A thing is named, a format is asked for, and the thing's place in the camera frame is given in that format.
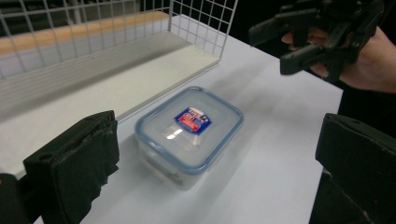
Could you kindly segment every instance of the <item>metal wire grid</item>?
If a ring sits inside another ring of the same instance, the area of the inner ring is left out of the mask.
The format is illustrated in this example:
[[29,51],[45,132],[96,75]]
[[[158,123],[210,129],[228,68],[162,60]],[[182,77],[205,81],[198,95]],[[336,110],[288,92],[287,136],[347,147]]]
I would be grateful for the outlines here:
[[[0,40],[5,43],[0,44],[0,49],[10,49],[10,52],[0,55],[1,77],[61,63],[169,31],[220,56],[237,4],[237,0],[15,2],[17,4],[13,10],[0,8],[0,35],[4,36]],[[156,19],[154,12],[169,14],[173,18]],[[41,25],[36,22],[37,18],[43,21]],[[134,25],[130,26],[128,20],[133,20]],[[96,22],[95,32],[92,30],[93,22]],[[77,27],[85,34],[84,37],[77,32]],[[64,32],[69,35],[67,41],[64,41]],[[42,35],[49,36],[52,41],[43,44]],[[30,39],[30,48],[25,48],[23,38]]]
[[218,55],[230,32],[237,0],[175,0],[170,31]]

